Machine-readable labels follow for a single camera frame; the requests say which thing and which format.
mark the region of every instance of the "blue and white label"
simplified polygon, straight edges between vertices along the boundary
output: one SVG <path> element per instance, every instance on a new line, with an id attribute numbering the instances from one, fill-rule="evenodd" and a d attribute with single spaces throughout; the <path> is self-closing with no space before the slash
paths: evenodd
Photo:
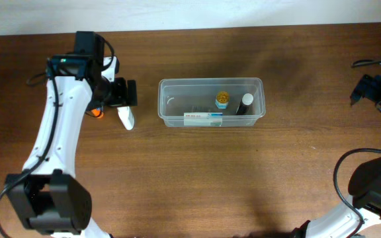
<path id="1" fill-rule="evenodd" d="M 222 112 L 188 112 L 184 115 L 185 126 L 222 126 Z"/>

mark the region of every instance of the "plastic container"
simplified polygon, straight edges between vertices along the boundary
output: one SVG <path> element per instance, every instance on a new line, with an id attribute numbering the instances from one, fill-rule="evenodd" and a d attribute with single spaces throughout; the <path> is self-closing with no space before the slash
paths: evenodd
<path id="1" fill-rule="evenodd" d="M 216 106 L 216 95 L 220 91 L 229 93 L 226 109 Z M 253 95 L 253 103 L 247 114 L 237 116 L 236 110 L 246 93 Z M 169 127 L 253 126 L 264 115 L 263 82 L 258 78 L 163 79 L 159 82 L 158 116 Z"/>

